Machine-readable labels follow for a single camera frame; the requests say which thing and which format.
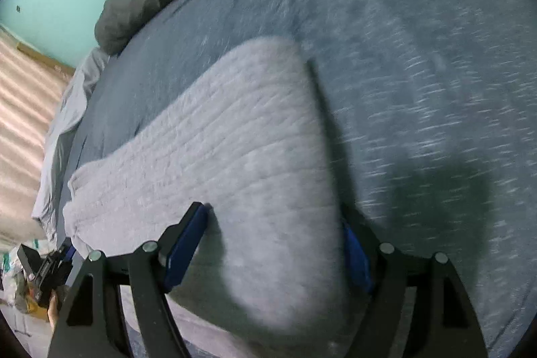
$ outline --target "metal bolt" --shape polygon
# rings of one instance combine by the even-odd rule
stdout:
[[[434,254],[434,259],[440,264],[447,264],[449,261],[449,258],[447,258],[447,255],[444,252],[437,252]]]
[[[145,242],[142,246],[142,249],[144,252],[147,252],[147,253],[151,253],[151,252],[154,252],[156,251],[158,248],[158,244],[157,242]]]
[[[384,242],[384,243],[380,243],[379,249],[382,253],[385,253],[386,255],[391,255],[393,254],[395,247],[391,243]]]
[[[101,255],[103,255],[101,251],[93,251],[88,255],[88,258],[91,262],[95,262],[100,259]]]

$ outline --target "gray comforter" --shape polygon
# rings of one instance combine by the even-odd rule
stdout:
[[[104,71],[65,181],[231,48],[290,38],[316,72],[340,198],[402,250],[448,253],[490,356],[507,356],[537,308],[536,23],[536,0],[176,0]]]

